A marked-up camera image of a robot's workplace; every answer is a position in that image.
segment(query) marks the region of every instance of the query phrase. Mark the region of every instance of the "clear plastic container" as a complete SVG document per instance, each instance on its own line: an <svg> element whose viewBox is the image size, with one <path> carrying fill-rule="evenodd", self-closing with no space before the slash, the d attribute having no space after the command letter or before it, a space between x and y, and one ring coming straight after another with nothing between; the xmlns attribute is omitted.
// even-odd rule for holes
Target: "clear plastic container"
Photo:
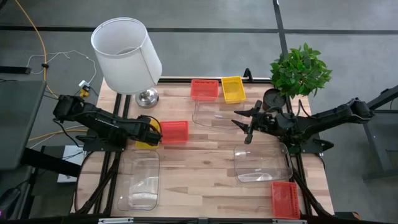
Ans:
<svg viewBox="0 0 398 224"><path fill-rule="evenodd" d="M293 175L289 152L280 142L236 146L234 164L241 182L287 180Z"/></svg>
<svg viewBox="0 0 398 224"><path fill-rule="evenodd" d="M204 96L198 95L195 100L195 111L192 115L195 127L227 133L240 129L231 120L242 122L242 116L234 111L243 110L243 103L226 104L222 98L203 99Z"/></svg>
<svg viewBox="0 0 398 224"><path fill-rule="evenodd" d="M125 153L118 209L152 210L157 204L159 192L159 155L148 149Z"/></svg>

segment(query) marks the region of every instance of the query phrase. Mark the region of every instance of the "green leaves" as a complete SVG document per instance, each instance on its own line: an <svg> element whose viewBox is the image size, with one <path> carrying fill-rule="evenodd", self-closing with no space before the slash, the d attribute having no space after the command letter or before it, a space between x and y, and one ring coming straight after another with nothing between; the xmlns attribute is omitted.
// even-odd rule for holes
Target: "green leaves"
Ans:
<svg viewBox="0 0 398 224"><path fill-rule="evenodd" d="M311 92L314 96L319 88L324 88L325 83L331 80L332 70L317 58L321 52L313 50L304 43L298 49L290 52L271 64L272 83L281 89L281 95L293 98L295 95L307 96Z"/></svg>

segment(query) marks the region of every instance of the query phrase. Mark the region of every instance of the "potted plant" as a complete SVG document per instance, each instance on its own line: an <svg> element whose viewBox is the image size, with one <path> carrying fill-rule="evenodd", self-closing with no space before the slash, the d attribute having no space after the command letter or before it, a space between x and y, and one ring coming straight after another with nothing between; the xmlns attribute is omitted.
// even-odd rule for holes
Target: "potted plant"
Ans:
<svg viewBox="0 0 398 224"><path fill-rule="evenodd" d="M319 88L324 88L325 83L330 81L332 70L327 69L326 64L318 59L320 54L318 50L308 47L307 43L303 49L301 46L290 49L286 57L281 54L271 64L272 84L276 89L270 89L264 94L264 109L283 106L285 101L281 99L284 95L293 99L296 95L308 96L313 92L315 96Z"/></svg>

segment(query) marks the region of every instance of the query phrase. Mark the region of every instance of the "orange cable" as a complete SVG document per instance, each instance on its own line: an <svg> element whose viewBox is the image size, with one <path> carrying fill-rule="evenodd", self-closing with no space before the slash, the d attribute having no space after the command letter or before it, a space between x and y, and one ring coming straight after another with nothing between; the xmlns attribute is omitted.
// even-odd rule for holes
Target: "orange cable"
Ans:
<svg viewBox="0 0 398 224"><path fill-rule="evenodd" d="M40 35L39 31L37 30L35 24L33 23L32 19L30 19L30 17L28 16L28 14L25 12L24 8L21 6L21 4L19 4L18 0L15 0L15 2L17 3L17 5L19 6L19 8L21 9L21 11L25 14L26 18L29 20L30 24L32 24L33 28L36 31L37 36L40 39L40 42L42 43L42 47L43 47L43 52L44 52L44 64L47 63L47 53L45 51L45 46L44 46L44 42L42 39L42 36ZM44 67L44 81L47 81L47 69ZM50 89L50 87L46 84L47 89L51 92L51 94L58 98L58 96Z"/></svg>
<svg viewBox="0 0 398 224"><path fill-rule="evenodd" d="M66 130L65 132L83 132L83 133L86 133L87 130L72 129L72 130ZM53 134L61 134L61 133L63 133L63 131L54 131L52 133L43 134L42 136L39 136L39 137L30 138L28 141L33 141L33 140L41 139L41 138L44 138L44 137L47 137L47 136L50 136L50 135L53 135Z"/></svg>

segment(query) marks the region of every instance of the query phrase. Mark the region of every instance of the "yellow plastic basket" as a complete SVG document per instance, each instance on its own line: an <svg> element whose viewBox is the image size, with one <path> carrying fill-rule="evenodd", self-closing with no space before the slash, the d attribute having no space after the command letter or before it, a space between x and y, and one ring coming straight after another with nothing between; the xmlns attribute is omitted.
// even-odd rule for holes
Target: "yellow plastic basket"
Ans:
<svg viewBox="0 0 398 224"><path fill-rule="evenodd" d="M221 79L225 103L240 103L246 99L241 77L226 77Z"/></svg>
<svg viewBox="0 0 398 224"><path fill-rule="evenodd" d="M150 124L153 125L156 130L160 131L160 127L159 124L157 123L157 121L155 121L154 119L150 120ZM140 141L136 141L136 148L137 149L155 149L157 148L159 145L157 146L150 146L146 143L140 142Z"/></svg>

